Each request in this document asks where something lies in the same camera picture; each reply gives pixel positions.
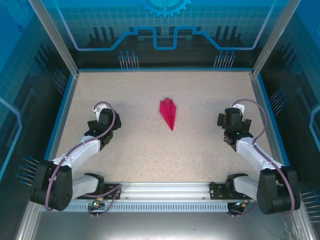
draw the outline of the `blue enclosure panel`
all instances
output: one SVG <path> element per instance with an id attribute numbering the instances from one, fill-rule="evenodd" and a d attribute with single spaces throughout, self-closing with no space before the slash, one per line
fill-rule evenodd
<path id="1" fill-rule="evenodd" d="M 288 160 L 303 185 L 302 192 L 320 187 L 319 7 L 319 1 L 300 2 L 261 71 Z"/>
<path id="2" fill-rule="evenodd" d="M 119 69 L 251 68 L 286 3 L 44 1 L 79 68 Z"/>
<path id="3" fill-rule="evenodd" d="M 14 239 L 70 72 L 27 0 L 0 0 L 0 239 Z"/>

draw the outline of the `speckled tabletop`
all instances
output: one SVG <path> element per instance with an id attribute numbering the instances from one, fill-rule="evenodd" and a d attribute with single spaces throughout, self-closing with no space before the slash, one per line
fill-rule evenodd
<path id="1" fill-rule="evenodd" d="M 166 97 L 177 107 L 173 131 L 159 113 Z M 242 98 L 255 100 L 248 72 L 82 72 L 57 155 L 83 137 L 87 121 L 95 119 L 95 103 L 107 101 L 122 128 L 75 176 L 92 172 L 108 182 L 219 182 L 234 173 L 257 178 L 217 126 L 218 114 Z M 256 136 L 263 128 L 259 110 L 244 104 L 244 118 L 252 120 L 250 132 Z M 270 154 L 266 135 L 258 143 Z"/>

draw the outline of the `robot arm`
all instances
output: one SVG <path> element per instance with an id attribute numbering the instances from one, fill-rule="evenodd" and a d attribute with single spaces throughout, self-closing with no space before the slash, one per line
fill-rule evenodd
<path id="1" fill-rule="evenodd" d="M 104 133 L 111 125 L 113 113 L 105 104 L 98 105 L 93 111 L 96 119 L 88 122 L 89 131 L 79 142 L 57 171 L 55 181 L 49 196 L 49 207 L 58 211 L 64 210 L 72 199 L 84 194 L 103 194 L 105 181 L 102 176 L 86 173 L 84 176 L 73 178 L 79 167 L 91 156 L 101 151 L 112 139 L 113 131 L 121 127 L 119 114 L 115 113 L 115 122 L 111 130 L 104 136 L 93 139 Z M 38 164 L 30 192 L 32 202 L 44 205 L 48 184 L 57 165 L 67 153 L 53 159 L 51 162 L 42 161 Z"/>
<path id="2" fill-rule="evenodd" d="M 259 181 L 244 173 L 229 175 L 226 180 L 226 185 L 231 186 L 229 195 L 233 193 L 247 195 L 257 201 L 265 214 L 289 211 L 291 208 L 289 192 L 282 177 L 271 164 L 273 162 L 288 180 L 294 196 L 294 209 L 299 209 L 300 195 L 296 171 L 283 166 L 254 143 L 254 138 L 249 133 L 251 120 L 242 121 L 242 118 L 243 112 L 240 109 L 226 108 L 224 114 L 219 114 L 217 125 L 225 129 L 224 141 L 247 159 L 259 174 Z"/>

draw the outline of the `red origami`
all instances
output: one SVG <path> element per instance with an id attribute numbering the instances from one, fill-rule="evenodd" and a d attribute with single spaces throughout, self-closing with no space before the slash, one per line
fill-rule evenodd
<path id="1" fill-rule="evenodd" d="M 176 110 L 177 107 L 172 99 L 167 97 L 165 100 L 160 101 L 160 113 L 162 114 L 166 123 L 169 125 L 171 131 L 174 130 L 175 126 Z"/>

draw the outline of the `purple cable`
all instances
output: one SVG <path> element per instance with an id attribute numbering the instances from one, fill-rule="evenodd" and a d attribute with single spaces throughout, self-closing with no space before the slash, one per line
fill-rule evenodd
<path id="1" fill-rule="evenodd" d="M 97 197 L 97 198 L 99 198 L 99 197 L 104 197 L 104 196 L 112 193 L 113 191 L 117 190 L 116 193 L 115 193 L 115 195 L 114 195 L 114 197 L 113 197 L 113 199 L 112 199 L 112 201 L 111 201 L 111 203 L 110 203 L 110 205 L 106 208 L 106 210 L 105 210 L 104 212 L 100 213 L 100 214 L 98 214 L 98 213 L 96 214 L 96 216 L 98 217 L 98 216 L 100 216 L 100 215 L 102 215 L 102 214 L 105 214 L 106 212 L 109 211 L 109 209 L 111 208 L 112 204 L 114 204 L 114 201 L 115 201 L 115 199 L 116 199 L 116 197 L 117 197 L 117 195 L 118 195 L 121 187 L 122 187 L 122 184 L 119 184 L 118 186 L 116 186 L 115 188 L 111 189 L 110 191 L 108 191 L 108 192 L 106 192 L 106 193 L 104 193 L 104 194 L 101 194 L 101 195 L 85 194 L 85 195 L 83 195 L 83 196 L 85 196 L 85 197 Z M 88 214 L 90 214 L 91 216 L 94 216 L 94 214 L 91 212 L 90 208 L 91 208 L 91 206 L 88 207 Z"/>
<path id="2" fill-rule="evenodd" d="M 264 134 L 264 132 L 266 131 L 266 128 L 267 128 L 267 114 L 266 114 L 266 111 L 264 110 L 264 108 L 259 103 L 257 103 L 254 100 L 247 99 L 247 98 L 243 98 L 243 99 L 235 101 L 232 104 L 232 106 L 234 106 L 235 104 L 237 104 L 239 102 L 242 102 L 242 101 L 251 102 L 251 103 L 257 105 L 259 107 L 259 109 L 263 112 L 263 115 L 264 115 L 263 129 L 262 129 L 262 132 L 253 140 L 253 147 L 261 156 L 263 156 L 278 171 L 278 173 L 282 177 L 282 179 L 284 181 L 284 184 L 285 184 L 286 188 L 288 189 L 288 193 L 289 193 L 290 201 L 291 201 L 291 208 L 290 208 L 289 212 L 283 212 L 283 214 L 292 214 L 294 212 L 294 210 L 295 210 L 295 198 L 294 198 L 294 193 L 292 192 L 292 189 L 290 187 L 290 184 L 289 184 L 286 176 L 284 175 L 284 173 L 280 170 L 280 168 L 271 159 L 269 159 L 263 152 L 260 151 L 260 149 L 255 144 L 257 139 L 260 138 L 262 136 L 262 134 Z"/>
<path id="3" fill-rule="evenodd" d="M 85 145 L 91 141 L 94 141 L 94 140 L 97 140 L 101 137 L 103 137 L 104 135 L 106 135 L 110 130 L 111 128 L 114 126 L 115 124 L 115 121 L 116 121 L 116 113 L 115 113 L 115 110 L 114 108 L 111 106 L 110 103 L 106 102 L 106 101 L 100 101 L 98 102 L 96 105 L 94 105 L 93 109 L 96 109 L 96 107 L 100 104 L 106 104 L 107 106 L 109 106 L 109 108 L 111 109 L 112 111 L 112 122 L 111 122 L 111 125 L 108 127 L 107 130 L 105 130 L 103 133 L 101 133 L 99 136 L 96 136 L 96 137 L 93 137 L 93 138 L 90 138 L 88 140 L 85 140 L 79 144 L 77 144 L 76 146 L 74 146 L 73 148 L 71 148 L 66 154 L 65 156 L 61 159 L 61 161 L 59 162 L 59 164 L 55 167 L 55 170 L 53 171 L 52 173 L 52 176 L 50 178 L 50 181 L 49 181 L 49 185 L 48 185 L 48 189 L 46 191 L 46 195 L 45 195 L 45 202 L 44 202 L 44 207 L 45 207 L 45 210 L 50 212 L 52 211 L 53 209 L 52 208 L 49 208 L 49 197 L 50 197 L 50 192 L 51 192 L 51 188 L 52 188 L 52 185 L 54 183 L 54 179 L 57 175 L 57 172 L 59 170 L 59 168 L 61 167 L 61 165 L 64 163 L 64 161 L 67 159 L 67 157 L 74 151 L 76 150 L 77 148 L 79 148 L 80 146 L 82 145 Z"/>
<path id="4" fill-rule="evenodd" d="M 246 212 L 240 212 L 240 211 L 237 211 L 237 210 L 231 210 L 231 212 L 235 212 L 235 213 L 240 213 L 241 216 L 245 216 L 245 215 L 248 215 L 250 212 L 252 212 L 253 209 L 255 209 L 257 206 L 257 202 L 254 202 L 252 208 L 250 208 L 248 211 Z"/>

